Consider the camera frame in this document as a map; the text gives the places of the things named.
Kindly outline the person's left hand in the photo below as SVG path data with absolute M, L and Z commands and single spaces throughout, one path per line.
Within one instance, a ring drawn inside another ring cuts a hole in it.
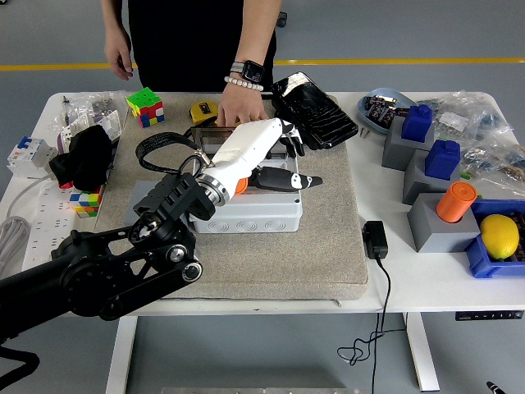
M 238 122 L 266 120 L 262 94 L 255 89 L 227 83 L 218 107 L 217 125 L 233 127 Z

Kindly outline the person's right hand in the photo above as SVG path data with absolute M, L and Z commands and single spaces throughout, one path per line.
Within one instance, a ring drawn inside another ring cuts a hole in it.
M 104 51 L 112 73 L 120 80 L 129 80 L 133 76 L 130 41 L 120 35 L 108 36 Z

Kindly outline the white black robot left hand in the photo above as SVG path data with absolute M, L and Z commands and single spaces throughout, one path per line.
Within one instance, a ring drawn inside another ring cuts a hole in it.
M 197 182 L 216 206 L 229 202 L 243 179 L 259 189 L 277 192 L 295 192 L 321 185 L 323 180 L 319 176 L 260 165 L 278 140 L 288 142 L 292 158 L 304 153 L 298 130 L 280 118 L 237 126 L 214 154 L 212 163 L 202 170 Z

